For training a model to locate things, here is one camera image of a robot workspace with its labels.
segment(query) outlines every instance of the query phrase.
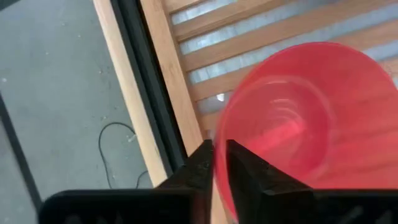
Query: floor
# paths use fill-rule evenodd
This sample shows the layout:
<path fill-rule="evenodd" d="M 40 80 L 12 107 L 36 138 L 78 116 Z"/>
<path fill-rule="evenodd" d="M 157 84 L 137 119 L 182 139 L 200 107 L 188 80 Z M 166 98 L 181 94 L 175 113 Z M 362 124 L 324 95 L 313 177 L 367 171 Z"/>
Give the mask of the floor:
<path fill-rule="evenodd" d="M 109 188 L 98 135 L 132 125 L 92 1 L 20 0 L 0 11 L 0 43 L 0 91 L 40 196 Z M 110 126 L 101 143 L 112 188 L 135 187 L 146 167 L 133 133 Z M 34 223 L 7 145 L 0 129 L 0 223 Z"/>

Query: wooden slat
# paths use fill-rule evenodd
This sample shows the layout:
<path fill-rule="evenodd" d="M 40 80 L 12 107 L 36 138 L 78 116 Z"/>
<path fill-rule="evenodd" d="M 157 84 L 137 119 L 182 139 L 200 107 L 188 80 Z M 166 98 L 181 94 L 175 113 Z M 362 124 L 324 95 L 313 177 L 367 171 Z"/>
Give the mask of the wooden slat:
<path fill-rule="evenodd" d="M 384 22 L 367 29 L 361 29 L 337 37 L 332 42 L 350 46 L 356 50 L 366 50 L 371 47 L 398 40 L 398 19 Z M 192 86 L 193 100 L 202 100 L 210 96 L 231 91 L 248 74 L 255 65 L 241 68 L 237 71 L 205 80 Z"/>
<path fill-rule="evenodd" d="M 191 87 L 193 100 L 202 100 L 220 93 L 234 90 L 255 65 L 205 80 Z"/>
<path fill-rule="evenodd" d="M 380 62 L 380 65 L 391 77 L 398 77 L 398 57 L 383 60 Z"/>
<path fill-rule="evenodd" d="M 398 57 L 390 58 L 380 62 L 380 66 L 392 77 L 398 77 Z M 205 130 L 212 130 L 218 122 L 220 112 L 206 114 L 202 117 L 201 122 Z"/>
<path fill-rule="evenodd" d="M 288 3 L 287 0 L 240 0 L 202 16 L 177 24 L 174 35 L 181 42 L 200 34 L 215 30 L 249 16 L 266 12 Z"/>
<path fill-rule="evenodd" d="M 205 47 L 184 56 L 186 71 L 239 55 L 274 42 L 310 32 L 398 0 L 342 0 Z"/>
<path fill-rule="evenodd" d="M 203 142 L 203 136 L 191 101 L 185 74 L 182 71 L 179 55 L 170 31 L 169 17 L 164 11 L 162 1 L 141 0 L 148 28 L 160 69 L 174 109 L 182 140 L 190 155 Z"/>
<path fill-rule="evenodd" d="M 204 0 L 163 0 L 168 13 L 184 10 Z"/>
<path fill-rule="evenodd" d="M 101 23 L 131 122 L 134 124 L 134 130 L 137 134 L 139 147 L 147 166 L 150 180 L 153 186 L 159 185 L 167 178 L 167 175 L 144 104 L 142 103 L 126 49 L 124 48 L 112 5 L 109 0 L 95 0 L 94 6 L 99 22 Z"/>

